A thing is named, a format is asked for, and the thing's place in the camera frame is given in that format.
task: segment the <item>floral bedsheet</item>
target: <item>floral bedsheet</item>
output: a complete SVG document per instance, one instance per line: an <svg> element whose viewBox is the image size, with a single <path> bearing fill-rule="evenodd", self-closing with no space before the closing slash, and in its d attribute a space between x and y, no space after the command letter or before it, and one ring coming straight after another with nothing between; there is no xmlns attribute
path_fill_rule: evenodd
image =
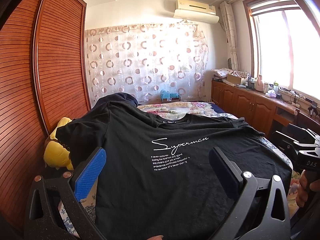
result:
<svg viewBox="0 0 320 240"><path fill-rule="evenodd" d="M186 113L188 114L195 114L195 115L203 115L207 117L229 117L232 119L237 119L232 114L217 114L212 108L209 103L204 102L172 102L167 104L156 104L156 105L143 105L138 106L138 108L144 112L158 114L162 118L169 119L169 120L177 120L181 119L185 116ZM291 169L292 163L288 159L287 156L285 156L277 147L275 147L271 142L269 142L264 137L258 137L259 140L273 150L275 154L277 154L280 158L283 159L284 162L286 162ZM290 214L294 214L294 212L297 210L297 205L295 203L295 199L297 196L297 191L299 187L299 178L300 175L297 174L295 171L292 171L292 177L291 177L291 183L290 183L290 189L289 194L287 196L288 205ZM82 199L80 202L84 209L86 210L89 217L92 219L92 221L95 221L95 202L96 202L96 192L97 192L97 181L94 183L94 185L91 188L91 191L89 192L87 198ZM63 222L66 225L66 228L69 233L73 234L76 237L79 237L78 233L76 232L75 228L73 227L70 218L68 217L68 214L63 206L62 203L59 205L59 211L60 215L62 217Z"/></svg>

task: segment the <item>black cloth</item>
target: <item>black cloth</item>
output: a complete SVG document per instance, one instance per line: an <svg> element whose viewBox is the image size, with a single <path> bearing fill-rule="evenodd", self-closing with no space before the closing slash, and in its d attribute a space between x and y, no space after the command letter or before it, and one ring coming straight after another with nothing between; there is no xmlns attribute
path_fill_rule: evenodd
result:
<svg viewBox="0 0 320 240"><path fill-rule="evenodd" d="M107 152L95 224L108 240L207 239L233 204L208 161L215 146L242 171L278 174L288 191L290 167L258 135L243 118L186 114L170 121L108 98L56 133L74 166L97 146Z"/></svg>
<svg viewBox="0 0 320 240"><path fill-rule="evenodd" d="M130 105L135 107L139 105L138 101L132 95L129 95L127 93L114 93L114 94L105 96L103 98L100 98L91 111L94 111L94 109L96 109L98 106L103 105L108 101L127 102Z"/></svg>

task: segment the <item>window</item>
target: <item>window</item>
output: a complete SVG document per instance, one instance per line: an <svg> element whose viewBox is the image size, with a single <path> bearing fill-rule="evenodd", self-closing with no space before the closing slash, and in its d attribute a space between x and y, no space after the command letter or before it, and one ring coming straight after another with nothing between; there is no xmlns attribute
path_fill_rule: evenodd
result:
<svg viewBox="0 0 320 240"><path fill-rule="evenodd" d="M320 99L320 37L294 0L256 0L251 17L255 76Z"/></svg>

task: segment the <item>hand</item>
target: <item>hand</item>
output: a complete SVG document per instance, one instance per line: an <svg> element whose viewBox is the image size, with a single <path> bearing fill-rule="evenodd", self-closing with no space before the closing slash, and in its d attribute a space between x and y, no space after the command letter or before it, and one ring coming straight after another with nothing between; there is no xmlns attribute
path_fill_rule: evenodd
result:
<svg viewBox="0 0 320 240"><path fill-rule="evenodd" d="M163 236L153 236L147 240L162 240Z"/></svg>
<svg viewBox="0 0 320 240"><path fill-rule="evenodd" d="M304 172L302 172L300 180L299 180L299 188L298 188L298 195L296 199L296 203L299 207L303 207L304 203L308 200L308 193L305 191L306 186L308 184L308 180L306 176L304 176ZM320 179L310 183L310 190L319 192L320 191Z"/></svg>

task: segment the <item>wooden wardrobe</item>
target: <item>wooden wardrobe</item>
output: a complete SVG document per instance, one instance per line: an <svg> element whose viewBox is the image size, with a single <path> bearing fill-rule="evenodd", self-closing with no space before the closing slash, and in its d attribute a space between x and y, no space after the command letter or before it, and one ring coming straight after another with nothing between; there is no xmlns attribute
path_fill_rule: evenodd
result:
<svg viewBox="0 0 320 240"><path fill-rule="evenodd" d="M0 30L0 211L18 231L44 141L89 109L82 0L23 0Z"/></svg>

